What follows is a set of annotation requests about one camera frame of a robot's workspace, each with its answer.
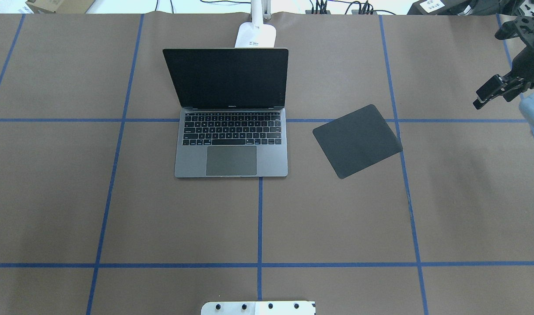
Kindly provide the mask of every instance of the open laptop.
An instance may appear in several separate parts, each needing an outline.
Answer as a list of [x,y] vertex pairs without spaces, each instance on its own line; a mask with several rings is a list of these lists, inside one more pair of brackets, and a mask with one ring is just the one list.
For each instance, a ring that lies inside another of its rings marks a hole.
[[286,48],[163,53],[182,107],[176,177],[287,175]]

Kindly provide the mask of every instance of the space bar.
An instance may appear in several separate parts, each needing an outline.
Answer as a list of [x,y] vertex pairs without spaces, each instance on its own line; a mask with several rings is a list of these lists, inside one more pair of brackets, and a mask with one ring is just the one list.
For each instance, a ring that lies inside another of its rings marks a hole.
[[213,145],[245,145],[245,139],[213,139]]

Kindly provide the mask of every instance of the laptop screen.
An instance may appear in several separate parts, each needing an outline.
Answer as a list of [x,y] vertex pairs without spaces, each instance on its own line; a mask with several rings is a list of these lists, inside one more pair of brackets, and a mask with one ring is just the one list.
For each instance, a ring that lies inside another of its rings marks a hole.
[[286,48],[164,49],[163,53],[182,107],[285,105]]

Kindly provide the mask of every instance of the mouse pad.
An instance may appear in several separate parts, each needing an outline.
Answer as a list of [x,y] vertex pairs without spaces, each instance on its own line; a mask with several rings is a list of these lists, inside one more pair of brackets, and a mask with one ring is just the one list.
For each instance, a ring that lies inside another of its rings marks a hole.
[[339,178],[403,151],[372,104],[315,128],[313,135]]

